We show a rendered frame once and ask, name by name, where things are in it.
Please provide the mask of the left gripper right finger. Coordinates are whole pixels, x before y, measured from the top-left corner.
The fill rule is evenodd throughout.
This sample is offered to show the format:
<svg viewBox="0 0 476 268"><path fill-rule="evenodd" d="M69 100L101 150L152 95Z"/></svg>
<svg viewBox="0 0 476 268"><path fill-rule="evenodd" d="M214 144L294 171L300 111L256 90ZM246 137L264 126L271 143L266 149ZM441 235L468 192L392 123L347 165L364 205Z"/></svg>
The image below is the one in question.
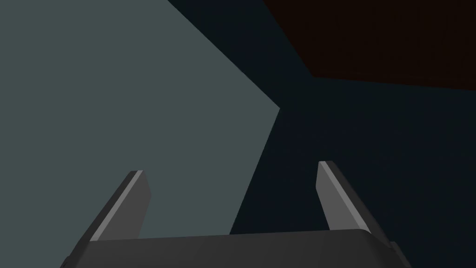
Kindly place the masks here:
<svg viewBox="0 0 476 268"><path fill-rule="evenodd" d="M385 232L335 162L318 162L316 192L330 230L362 229L381 243L390 244Z"/></svg>

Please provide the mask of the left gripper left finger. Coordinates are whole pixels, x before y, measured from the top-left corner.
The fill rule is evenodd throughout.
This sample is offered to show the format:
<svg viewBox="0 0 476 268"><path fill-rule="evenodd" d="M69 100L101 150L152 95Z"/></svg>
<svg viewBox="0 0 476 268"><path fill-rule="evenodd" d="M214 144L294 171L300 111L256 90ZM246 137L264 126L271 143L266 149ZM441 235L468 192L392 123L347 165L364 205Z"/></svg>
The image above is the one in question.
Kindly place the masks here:
<svg viewBox="0 0 476 268"><path fill-rule="evenodd" d="M137 239L150 200L151 190L145 172L129 172L80 241Z"/></svg>

